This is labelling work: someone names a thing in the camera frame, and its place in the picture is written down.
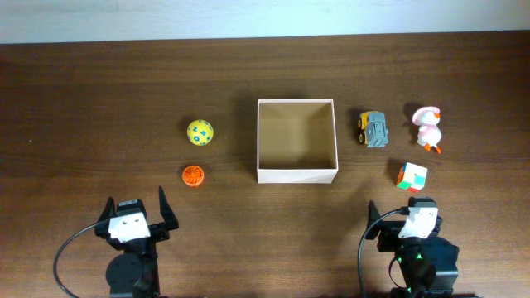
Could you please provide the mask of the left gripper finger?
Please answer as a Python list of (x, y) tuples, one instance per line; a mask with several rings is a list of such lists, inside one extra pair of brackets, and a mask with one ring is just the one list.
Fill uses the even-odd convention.
[(104, 210), (102, 211), (101, 215), (99, 216), (98, 222), (104, 222), (108, 219), (111, 219), (115, 216), (115, 203), (112, 196), (108, 197), (108, 200), (104, 206)]
[(179, 228), (179, 222), (174, 214), (171, 206), (169, 205), (165, 192), (160, 185), (158, 187), (158, 194), (159, 194), (159, 205), (160, 205), (160, 213), (164, 220), (164, 223), (166, 225), (167, 230), (175, 230)]

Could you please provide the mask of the orange ribbed plastic ball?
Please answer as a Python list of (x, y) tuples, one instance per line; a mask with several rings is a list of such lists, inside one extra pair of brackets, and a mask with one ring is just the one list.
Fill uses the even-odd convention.
[(183, 182), (189, 187), (199, 187), (204, 183), (205, 173), (200, 166), (187, 166), (181, 174)]

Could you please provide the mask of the multicoloured puzzle cube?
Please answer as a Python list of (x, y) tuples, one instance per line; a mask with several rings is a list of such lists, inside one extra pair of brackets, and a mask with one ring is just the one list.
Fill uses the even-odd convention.
[(426, 167), (406, 162), (398, 173), (397, 187), (416, 193), (425, 187), (427, 172)]

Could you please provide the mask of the grey and yellow toy truck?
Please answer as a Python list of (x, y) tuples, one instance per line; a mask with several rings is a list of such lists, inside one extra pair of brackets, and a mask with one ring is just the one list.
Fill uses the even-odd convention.
[(359, 115), (359, 143), (366, 147), (385, 147), (388, 144), (389, 130), (384, 113), (367, 111)]

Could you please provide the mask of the yellow ball with blue letters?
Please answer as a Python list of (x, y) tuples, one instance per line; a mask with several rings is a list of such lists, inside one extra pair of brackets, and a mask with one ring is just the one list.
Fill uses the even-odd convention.
[(207, 145), (214, 137), (212, 125), (204, 119), (192, 121), (186, 130), (188, 140), (196, 146)]

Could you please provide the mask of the pink and white duck toy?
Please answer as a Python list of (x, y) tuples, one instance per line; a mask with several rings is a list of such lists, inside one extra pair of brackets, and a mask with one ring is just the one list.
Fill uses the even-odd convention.
[(441, 130), (437, 126), (440, 120), (441, 110), (433, 106), (419, 108), (412, 116), (412, 123), (419, 127), (417, 143), (426, 151), (434, 148), (438, 154), (441, 154), (438, 143), (442, 138)]

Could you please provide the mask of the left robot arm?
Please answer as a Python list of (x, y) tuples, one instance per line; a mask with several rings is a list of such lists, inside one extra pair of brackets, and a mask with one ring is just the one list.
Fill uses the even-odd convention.
[(105, 273), (110, 298), (148, 298), (160, 295), (157, 243), (170, 238), (179, 222), (168, 204), (164, 190), (158, 188), (163, 221), (149, 224), (144, 204), (139, 199), (115, 204), (108, 198), (94, 227), (94, 234), (121, 253)]

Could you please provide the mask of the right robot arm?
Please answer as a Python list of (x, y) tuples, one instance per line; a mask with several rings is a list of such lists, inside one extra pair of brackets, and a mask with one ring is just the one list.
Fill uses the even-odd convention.
[(435, 200), (411, 197), (406, 206), (380, 214), (369, 202), (368, 222), (358, 247), (357, 271), (362, 296), (366, 297), (362, 271), (364, 242), (376, 239), (380, 252), (391, 252), (405, 284), (396, 284), (391, 297), (451, 297), (459, 271), (456, 266), (460, 249), (441, 238), (442, 218)]

